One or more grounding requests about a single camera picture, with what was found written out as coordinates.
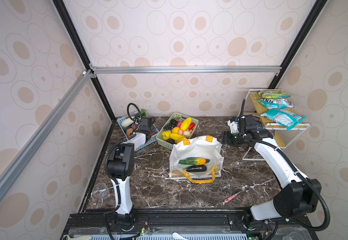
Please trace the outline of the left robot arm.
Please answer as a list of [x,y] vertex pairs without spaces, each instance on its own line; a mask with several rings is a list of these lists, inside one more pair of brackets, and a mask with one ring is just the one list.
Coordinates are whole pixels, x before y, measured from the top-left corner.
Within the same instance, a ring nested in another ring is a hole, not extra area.
[[135,169],[135,151],[157,141],[158,130],[155,118],[148,117],[134,103],[127,106],[128,118],[119,120],[125,138],[112,143],[105,161],[105,171],[111,179],[115,191],[116,207],[105,218],[112,216],[115,222],[131,226],[134,210],[131,199],[130,177]]

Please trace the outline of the white grocery bag yellow handles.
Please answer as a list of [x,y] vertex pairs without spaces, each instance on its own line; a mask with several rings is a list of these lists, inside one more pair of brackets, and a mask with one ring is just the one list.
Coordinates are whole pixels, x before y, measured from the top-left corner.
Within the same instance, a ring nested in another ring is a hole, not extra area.
[[222,143],[212,136],[183,140],[174,145],[170,155],[171,180],[208,184],[221,177],[224,157]]

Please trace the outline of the green cucumber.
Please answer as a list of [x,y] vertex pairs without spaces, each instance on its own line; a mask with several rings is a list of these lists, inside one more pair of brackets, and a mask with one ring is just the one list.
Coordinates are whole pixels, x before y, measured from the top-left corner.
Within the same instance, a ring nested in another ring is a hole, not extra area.
[[181,165],[187,165],[187,164],[186,164],[186,159],[185,159],[185,160],[180,160],[180,161],[179,161],[179,164],[181,164]]

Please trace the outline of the dark purple eggplant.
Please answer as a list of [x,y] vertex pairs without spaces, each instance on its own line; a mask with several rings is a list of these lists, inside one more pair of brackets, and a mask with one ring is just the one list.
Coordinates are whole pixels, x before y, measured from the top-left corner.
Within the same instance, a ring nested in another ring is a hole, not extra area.
[[189,166],[183,170],[186,172],[189,172],[189,173],[206,172],[207,166],[205,166],[205,165],[193,165],[193,166]]

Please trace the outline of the orange-green papaya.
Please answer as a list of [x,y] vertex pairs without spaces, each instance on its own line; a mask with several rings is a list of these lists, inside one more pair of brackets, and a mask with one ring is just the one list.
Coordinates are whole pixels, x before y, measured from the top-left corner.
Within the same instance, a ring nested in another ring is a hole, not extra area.
[[206,163],[208,163],[209,160],[204,159],[204,158],[195,158],[195,157],[191,157],[186,159],[186,164],[187,165],[205,165]]

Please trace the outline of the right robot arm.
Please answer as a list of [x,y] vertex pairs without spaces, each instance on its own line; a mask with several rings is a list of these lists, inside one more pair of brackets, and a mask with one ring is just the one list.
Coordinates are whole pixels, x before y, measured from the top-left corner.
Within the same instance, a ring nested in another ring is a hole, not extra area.
[[295,219],[299,215],[313,213],[321,204],[324,220],[319,226],[301,226],[319,232],[327,229],[331,221],[328,205],[321,196],[321,184],[300,171],[277,145],[267,129],[258,129],[252,115],[239,115],[227,122],[229,131],[224,132],[222,142],[232,146],[248,145],[267,162],[276,176],[281,191],[265,203],[251,206],[251,217],[256,221]]

